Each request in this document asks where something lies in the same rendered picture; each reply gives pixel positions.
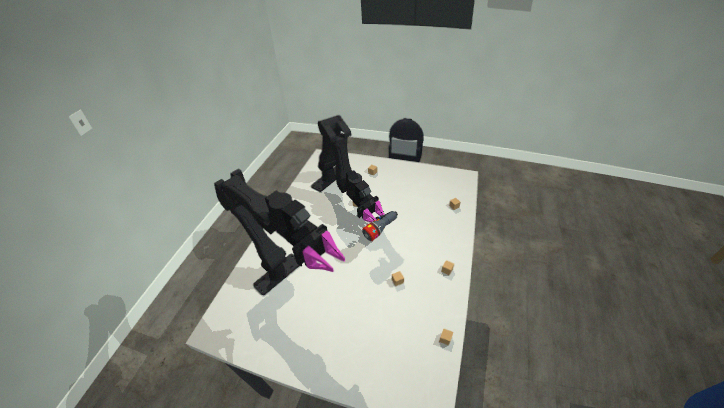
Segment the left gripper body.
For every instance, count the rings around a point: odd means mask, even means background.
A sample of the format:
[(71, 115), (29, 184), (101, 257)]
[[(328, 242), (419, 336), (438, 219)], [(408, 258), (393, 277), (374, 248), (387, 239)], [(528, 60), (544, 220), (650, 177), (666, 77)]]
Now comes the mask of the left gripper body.
[[(365, 209), (368, 209), (368, 210), (371, 212), (371, 214), (374, 213), (374, 212), (375, 212), (375, 203), (376, 203), (377, 201), (379, 201), (379, 197), (378, 197), (378, 196), (375, 196), (375, 197), (373, 197), (372, 199), (370, 199), (369, 201), (367, 201), (367, 202), (365, 202), (364, 204), (362, 204), (361, 206), (359, 206), (359, 207), (357, 208), (357, 216), (358, 216), (358, 218), (360, 218), (360, 217), (362, 216), (362, 219), (363, 219), (363, 211), (364, 211)], [(360, 211), (360, 213), (359, 213), (359, 211)]]

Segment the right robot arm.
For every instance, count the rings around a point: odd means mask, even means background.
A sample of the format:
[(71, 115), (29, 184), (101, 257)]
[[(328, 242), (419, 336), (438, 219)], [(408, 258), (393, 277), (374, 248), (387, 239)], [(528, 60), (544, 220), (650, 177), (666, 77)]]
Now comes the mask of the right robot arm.
[(253, 286), (262, 295), (266, 295), (299, 265), (296, 263), (294, 254), (291, 253), (286, 257), (286, 251), (277, 246), (264, 230), (270, 235), (276, 231), (294, 246), (314, 231), (317, 226), (308, 220), (310, 214), (305, 206), (297, 200), (292, 200), (290, 194), (280, 193), (276, 190), (269, 196), (264, 196), (246, 184), (240, 169), (233, 171), (230, 175), (230, 179), (226, 181), (220, 179), (214, 183), (216, 195), (223, 208), (226, 211), (230, 210), (240, 221), (262, 260), (261, 266), (266, 271), (268, 270), (253, 283)]

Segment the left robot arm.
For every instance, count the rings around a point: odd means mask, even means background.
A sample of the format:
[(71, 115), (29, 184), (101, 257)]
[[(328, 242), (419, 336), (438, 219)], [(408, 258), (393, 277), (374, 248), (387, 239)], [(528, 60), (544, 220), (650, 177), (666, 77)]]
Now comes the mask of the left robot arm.
[[(340, 191), (342, 193), (346, 192), (346, 195), (357, 207), (372, 199), (373, 196), (370, 194), (372, 191), (369, 185), (365, 181), (362, 181), (362, 176), (356, 173), (355, 170), (352, 171), (350, 167), (347, 137), (352, 136), (352, 134), (342, 117), (336, 115), (318, 121), (318, 128), (323, 139), (325, 137), (327, 140), (325, 139), (326, 142), (325, 140), (322, 141), (322, 151), (319, 155), (318, 162), (318, 168), (322, 171), (322, 177), (314, 182), (311, 188), (322, 192), (336, 181)], [(344, 129), (344, 131), (342, 131), (342, 129)], [(341, 131), (344, 132), (344, 134), (341, 133)], [(333, 148), (329, 141), (333, 141)]]

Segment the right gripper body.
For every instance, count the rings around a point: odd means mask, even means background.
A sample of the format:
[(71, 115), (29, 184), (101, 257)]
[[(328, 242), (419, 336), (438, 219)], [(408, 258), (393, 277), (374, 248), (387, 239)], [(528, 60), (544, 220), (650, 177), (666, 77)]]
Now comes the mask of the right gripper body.
[[(296, 262), (299, 266), (302, 266), (302, 264), (305, 263), (303, 250), (306, 247), (310, 246), (320, 256), (322, 256), (325, 253), (325, 247), (324, 247), (323, 239), (322, 239), (322, 234), (325, 231), (328, 231), (327, 226), (325, 226), (324, 224), (321, 224), (314, 231), (312, 231), (309, 235), (307, 235), (304, 239), (302, 239), (295, 246), (293, 246), (292, 251), (295, 256)], [(305, 266), (306, 266), (306, 263), (305, 263)]]

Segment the dark grey l-shaped nozzle body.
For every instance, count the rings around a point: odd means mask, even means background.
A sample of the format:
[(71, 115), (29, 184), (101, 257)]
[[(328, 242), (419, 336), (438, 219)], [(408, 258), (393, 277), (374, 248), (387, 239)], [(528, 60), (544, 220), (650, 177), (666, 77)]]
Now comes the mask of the dark grey l-shaped nozzle body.
[(376, 217), (375, 219), (377, 221), (369, 223), (362, 229), (363, 235), (369, 241), (375, 240), (378, 236), (380, 236), (387, 225), (397, 219), (397, 215), (398, 213), (396, 211), (391, 211), (387, 214)]

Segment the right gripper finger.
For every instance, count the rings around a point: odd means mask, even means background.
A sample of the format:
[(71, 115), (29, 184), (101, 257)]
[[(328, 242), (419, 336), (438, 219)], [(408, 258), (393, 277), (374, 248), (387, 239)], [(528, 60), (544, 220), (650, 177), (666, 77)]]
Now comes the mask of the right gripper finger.
[[(336, 246), (336, 244), (335, 244), (335, 242), (334, 242), (334, 240), (333, 240), (333, 238), (332, 238), (332, 236), (331, 236), (331, 234), (330, 234), (329, 231), (325, 231), (325, 232), (322, 234), (322, 239), (323, 239), (323, 244), (324, 244), (324, 247), (325, 247), (325, 252), (326, 252), (327, 254), (329, 254), (329, 255), (331, 255), (331, 256), (333, 256), (333, 257), (335, 257), (335, 258), (337, 258), (337, 259), (345, 262), (345, 257), (344, 257), (343, 254), (340, 252), (340, 250), (337, 248), (337, 246)], [(331, 248), (328, 244), (331, 245), (332, 248)]]
[[(303, 255), (306, 266), (309, 269), (320, 269), (334, 272), (333, 267), (328, 262), (326, 262), (318, 253), (316, 253), (310, 246), (306, 247), (303, 250)], [(317, 261), (320, 263), (317, 263)]]

